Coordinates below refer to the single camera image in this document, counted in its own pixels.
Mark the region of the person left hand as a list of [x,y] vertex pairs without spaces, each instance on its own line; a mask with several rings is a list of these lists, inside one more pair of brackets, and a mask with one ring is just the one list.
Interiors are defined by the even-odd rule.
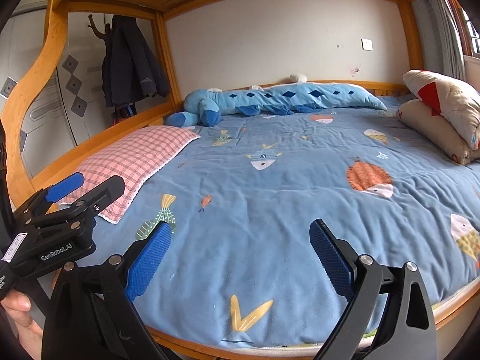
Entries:
[[43,330],[29,313],[32,306],[29,297],[12,289],[1,301],[1,306],[15,324],[17,340],[23,349],[32,359],[41,359]]

